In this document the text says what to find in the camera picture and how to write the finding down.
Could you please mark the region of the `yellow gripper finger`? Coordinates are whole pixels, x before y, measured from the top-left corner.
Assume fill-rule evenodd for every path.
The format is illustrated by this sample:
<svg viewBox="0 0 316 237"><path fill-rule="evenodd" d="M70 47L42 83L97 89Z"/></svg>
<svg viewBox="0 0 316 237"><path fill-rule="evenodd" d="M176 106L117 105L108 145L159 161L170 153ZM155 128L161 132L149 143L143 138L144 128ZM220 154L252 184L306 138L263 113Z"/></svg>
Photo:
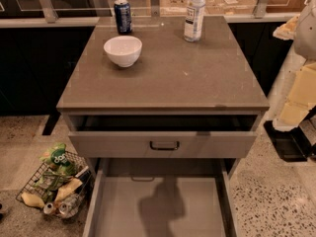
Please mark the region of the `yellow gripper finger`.
<svg viewBox="0 0 316 237"><path fill-rule="evenodd" d="M278 131L291 131L309 114L310 107L300 103L277 103L274 109L273 127Z"/></svg>
<svg viewBox="0 0 316 237"><path fill-rule="evenodd" d="M302 107L316 106L316 63L304 65L295 73L287 99Z"/></svg>

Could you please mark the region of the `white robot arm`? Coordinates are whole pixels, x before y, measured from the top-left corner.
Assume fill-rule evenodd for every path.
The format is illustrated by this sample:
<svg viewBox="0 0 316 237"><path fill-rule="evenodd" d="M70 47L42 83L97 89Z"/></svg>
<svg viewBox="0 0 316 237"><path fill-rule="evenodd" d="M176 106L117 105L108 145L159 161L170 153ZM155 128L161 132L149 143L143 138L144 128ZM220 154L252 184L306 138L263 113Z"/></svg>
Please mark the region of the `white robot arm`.
<svg viewBox="0 0 316 237"><path fill-rule="evenodd" d="M274 36L293 39L293 45L270 92L270 117L276 130L291 131L316 106L316 0Z"/></svg>

